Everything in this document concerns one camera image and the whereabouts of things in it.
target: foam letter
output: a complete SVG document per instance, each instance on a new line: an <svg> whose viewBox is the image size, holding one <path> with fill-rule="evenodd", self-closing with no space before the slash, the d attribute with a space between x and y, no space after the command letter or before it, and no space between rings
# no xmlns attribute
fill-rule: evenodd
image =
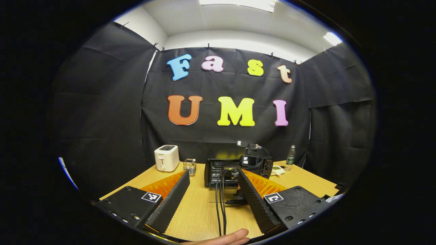
<svg viewBox="0 0 436 245"><path fill-rule="evenodd" d="M285 65L281 65L277 67L278 70L280 70L280 76L282 76L282 80L285 83L292 83L292 79L288 77L288 73L291 73L289 69L286 69Z"/></svg>
<svg viewBox="0 0 436 245"><path fill-rule="evenodd" d="M173 69L174 81L179 80L180 78L184 78L189 74L183 68L189 69L189 62L187 60L190 59L192 59L192 56L190 54L185 54L167 62L167 65L170 65L171 69Z"/></svg>
<svg viewBox="0 0 436 245"><path fill-rule="evenodd" d="M262 66L263 66L262 61L249 60L248 61L249 68L247 68L247 71L250 75L261 76L261 75L263 75Z"/></svg>
<svg viewBox="0 0 436 245"><path fill-rule="evenodd" d="M205 60L207 61L201 64L201 68L203 68L204 70L214 70L216 72L221 72L224 70L224 68L222 67L222 63L224 63L224 60L221 57L208 56L205 58Z"/></svg>
<svg viewBox="0 0 436 245"><path fill-rule="evenodd" d="M286 113L285 113L285 105L286 101L278 99L273 101L274 105L276 105L276 111L277 111L277 120L275 122L276 126L287 126L289 123L286 120Z"/></svg>
<svg viewBox="0 0 436 245"><path fill-rule="evenodd" d="M230 97L219 97L218 101L221 102L221 118L218 120L218 125L229 126L230 121L228 116L230 116L233 125L236 125L242 116L242 120L239 123L241 126L254 126L253 99L243 98L238 107L236 107Z"/></svg>
<svg viewBox="0 0 436 245"><path fill-rule="evenodd" d="M201 96L189 96L191 101L191 114L189 117L180 116L180 107L185 97L181 95L168 96L170 107L168 109L168 118L170 121L177 125L190 125L198 119L198 111L200 110L200 101L203 100Z"/></svg>

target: black curtain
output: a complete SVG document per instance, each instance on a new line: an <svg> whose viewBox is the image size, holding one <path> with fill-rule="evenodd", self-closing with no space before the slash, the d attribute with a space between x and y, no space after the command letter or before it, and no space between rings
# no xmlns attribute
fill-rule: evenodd
<svg viewBox="0 0 436 245"><path fill-rule="evenodd" d="M56 78L48 113L52 147L79 190L92 199L147 169L140 105L155 51L112 22L70 57Z"/></svg>
<svg viewBox="0 0 436 245"><path fill-rule="evenodd" d="M304 169L351 184L364 169L376 128L375 92L365 67L343 43L305 61L310 140Z"/></svg>
<svg viewBox="0 0 436 245"><path fill-rule="evenodd" d="M167 61L190 54L189 75L173 81L173 72ZM201 67L207 56L216 55L224 60L222 72ZM247 62L251 59L263 63L262 76L249 75ZM292 83L283 82L278 66L290 71ZM293 62L257 52L230 48L181 48L158 52L147 75L142 101L143 147L149 166L155 164L154 150L164 144L179 147L181 160L195 158L205 163L207 158L239 158L245 148L238 140L257 143L265 147L275 161L284 160L291 148L298 151L296 163L302 164L309 139L309 109L305 86L299 67ZM189 116L191 95L201 96L198 120L186 126L175 125L168 119L167 100L170 95L182 95L181 115ZM219 126L221 96L231 97L236 106L243 98L252 98L254 126L239 124ZM287 126L275 126L276 99L286 101Z"/></svg>

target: orange textured pad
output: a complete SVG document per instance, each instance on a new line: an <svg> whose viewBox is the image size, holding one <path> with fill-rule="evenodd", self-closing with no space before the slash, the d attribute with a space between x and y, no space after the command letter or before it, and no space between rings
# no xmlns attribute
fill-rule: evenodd
<svg viewBox="0 0 436 245"><path fill-rule="evenodd" d="M162 180L146 185L140 188L140 190L162 195L162 199L165 199L184 173L185 171L181 171L180 173L173 174Z"/></svg>
<svg viewBox="0 0 436 245"><path fill-rule="evenodd" d="M254 188L262 198L265 195L279 192L279 191L284 191L287 189L283 185L277 184L276 182L271 181L265 177L262 177L260 175L257 175L255 173L246 170L242 170L242 171L245 173L247 178L250 180L250 182L253 184Z"/></svg>

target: hand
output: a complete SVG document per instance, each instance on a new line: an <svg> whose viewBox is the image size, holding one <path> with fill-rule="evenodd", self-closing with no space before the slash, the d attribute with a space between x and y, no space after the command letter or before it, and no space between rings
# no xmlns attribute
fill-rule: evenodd
<svg viewBox="0 0 436 245"><path fill-rule="evenodd" d="M197 242L181 242L183 245L241 245L250 240L246 237L248 235L247 229L240 229L233 233Z"/></svg>

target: table surface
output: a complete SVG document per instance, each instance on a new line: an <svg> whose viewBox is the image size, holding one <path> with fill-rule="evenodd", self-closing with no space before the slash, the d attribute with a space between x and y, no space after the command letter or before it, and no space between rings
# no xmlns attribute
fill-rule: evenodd
<svg viewBox="0 0 436 245"><path fill-rule="evenodd" d="M275 162L274 165L283 166L285 165L285 161ZM166 235L189 241L200 241L219 236L218 218L215 206L215 190L204 187L204 167L205 164L197 164L197 172L195 176L190 177L191 183L179 207L174 213L173 219L165 232ZM135 188L142 188L150 183L181 171L183 171L183 162L180 162L173 172L161 172L156 169L156 166L152 166L131 181L100 199L103 200L124 186L129 185ZM338 192L338 189L335 189L335 183L327 181L295 165L292 167L291 171L287 171L279 176L271 176L269 179L287 188L301 186L318 197L323 197L325 194L334 196ZM225 199L234 199L232 198L232 194L235 192L235 189L226 190ZM249 231L249 238L263 235L249 205L226 206L225 210L227 217L227 234L241 228L246 228Z"/></svg>

